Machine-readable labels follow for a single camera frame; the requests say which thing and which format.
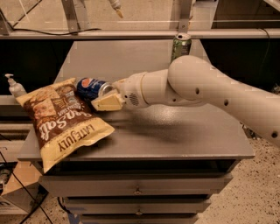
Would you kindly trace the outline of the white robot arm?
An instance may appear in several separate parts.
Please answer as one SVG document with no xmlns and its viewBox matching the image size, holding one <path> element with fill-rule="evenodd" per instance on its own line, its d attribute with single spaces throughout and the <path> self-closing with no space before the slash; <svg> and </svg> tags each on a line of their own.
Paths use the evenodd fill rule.
<svg viewBox="0 0 280 224">
<path fill-rule="evenodd" d="M 111 91 L 92 100 L 98 111 L 205 103 L 222 109 L 280 146 L 280 96 L 233 80 L 192 55 L 175 59 L 165 70 L 136 73 L 116 81 Z"/>
</svg>

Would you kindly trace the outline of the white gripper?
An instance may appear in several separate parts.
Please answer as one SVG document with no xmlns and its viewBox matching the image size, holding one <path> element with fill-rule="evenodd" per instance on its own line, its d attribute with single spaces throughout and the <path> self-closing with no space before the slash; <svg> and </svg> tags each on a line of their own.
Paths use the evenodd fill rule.
<svg viewBox="0 0 280 224">
<path fill-rule="evenodd" d="M 144 99 L 142 93 L 142 79 L 146 72 L 135 73 L 130 77 L 115 81 L 112 90 L 103 96 L 91 101 L 92 106 L 97 111 L 117 111 L 123 107 L 125 109 L 144 109 L 149 104 Z"/>
</svg>

